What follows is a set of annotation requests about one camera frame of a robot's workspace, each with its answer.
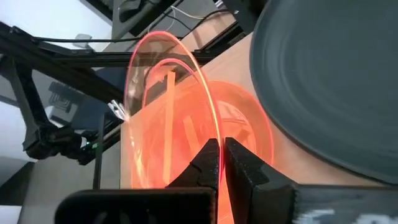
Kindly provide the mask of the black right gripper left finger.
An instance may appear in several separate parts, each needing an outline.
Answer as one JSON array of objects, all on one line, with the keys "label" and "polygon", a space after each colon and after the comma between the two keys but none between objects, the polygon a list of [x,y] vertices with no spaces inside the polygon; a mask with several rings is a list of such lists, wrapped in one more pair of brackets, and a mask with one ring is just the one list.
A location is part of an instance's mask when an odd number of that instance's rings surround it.
[{"label": "black right gripper left finger", "polygon": [[75,192],[57,207],[55,224],[217,224],[219,159],[209,139],[164,188]]}]

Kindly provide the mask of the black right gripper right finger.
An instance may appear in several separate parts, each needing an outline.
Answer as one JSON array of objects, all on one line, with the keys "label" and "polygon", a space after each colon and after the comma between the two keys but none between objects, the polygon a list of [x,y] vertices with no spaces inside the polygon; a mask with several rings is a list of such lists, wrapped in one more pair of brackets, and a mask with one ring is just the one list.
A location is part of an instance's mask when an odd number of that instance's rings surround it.
[{"label": "black right gripper right finger", "polygon": [[398,224],[398,187],[298,184],[237,140],[225,146],[235,224]]}]

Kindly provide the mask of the orange translucent plate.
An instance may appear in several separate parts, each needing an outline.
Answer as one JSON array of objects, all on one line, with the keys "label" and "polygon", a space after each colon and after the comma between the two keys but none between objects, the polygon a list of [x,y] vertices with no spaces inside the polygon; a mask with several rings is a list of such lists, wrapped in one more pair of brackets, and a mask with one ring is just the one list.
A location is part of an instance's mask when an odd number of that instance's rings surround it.
[{"label": "orange translucent plate", "polygon": [[[273,163],[274,142],[269,119],[257,100],[242,88],[210,81],[209,89],[219,113],[221,136],[232,137],[266,162]],[[173,172],[180,172],[210,138],[215,122],[202,86],[194,80],[167,85],[167,103],[174,106],[173,149],[164,152]]]},{"label": "orange translucent plate", "polygon": [[216,128],[216,137],[210,139],[216,139],[220,147],[220,188],[224,140],[208,80],[191,51],[176,36],[166,31],[154,31],[139,41],[126,75],[126,120],[122,139],[130,189],[164,188],[186,169],[173,172],[172,160],[164,156],[165,151],[174,148],[174,106],[167,103],[167,85],[177,85],[185,80],[198,82],[208,96]]}]

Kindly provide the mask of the dark grey plate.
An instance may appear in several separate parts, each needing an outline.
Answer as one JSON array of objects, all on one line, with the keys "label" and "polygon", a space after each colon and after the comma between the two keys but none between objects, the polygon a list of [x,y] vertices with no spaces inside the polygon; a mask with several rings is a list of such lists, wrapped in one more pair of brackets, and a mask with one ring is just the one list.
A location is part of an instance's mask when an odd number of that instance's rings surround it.
[{"label": "dark grey plate", "polygon": [[294,142],[398,185],[398,0],[269,0],[249,67],[262,107]]}]

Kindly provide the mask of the silver aluminium bracket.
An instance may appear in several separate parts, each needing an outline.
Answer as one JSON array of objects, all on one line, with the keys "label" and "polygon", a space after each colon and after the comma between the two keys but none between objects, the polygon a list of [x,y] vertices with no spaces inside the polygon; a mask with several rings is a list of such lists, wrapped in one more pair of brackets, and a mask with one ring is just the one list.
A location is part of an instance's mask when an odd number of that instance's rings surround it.
[{"label": "silver aluminium bracket", "polygon": [[118,103],[116,100],[111,100],[108,103],[108,106],[116,117],[123,121],[126,120],[126,112],[124,110],[124,106],[121,103]]}]

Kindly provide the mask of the black metal table frame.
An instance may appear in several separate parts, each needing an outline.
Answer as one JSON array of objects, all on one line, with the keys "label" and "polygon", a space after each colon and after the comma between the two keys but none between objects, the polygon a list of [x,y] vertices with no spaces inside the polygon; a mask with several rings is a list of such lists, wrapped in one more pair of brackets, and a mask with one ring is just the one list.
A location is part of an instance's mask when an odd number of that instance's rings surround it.
[{"label": "black metal table frame", "polygon": [[22,29],[0,22],[0,67],[13,87],[17,105],[26,125],[23,150],[41,146],[40,138],[57,129],[48,119],[40,102],[31,71],[38,69],[46,75],[70,85],[97,100],[107,103],[121,99],[121,91],[96,77],[93,67],[128,67],[130,52],[93,52],[64,49],[48,44]]}]

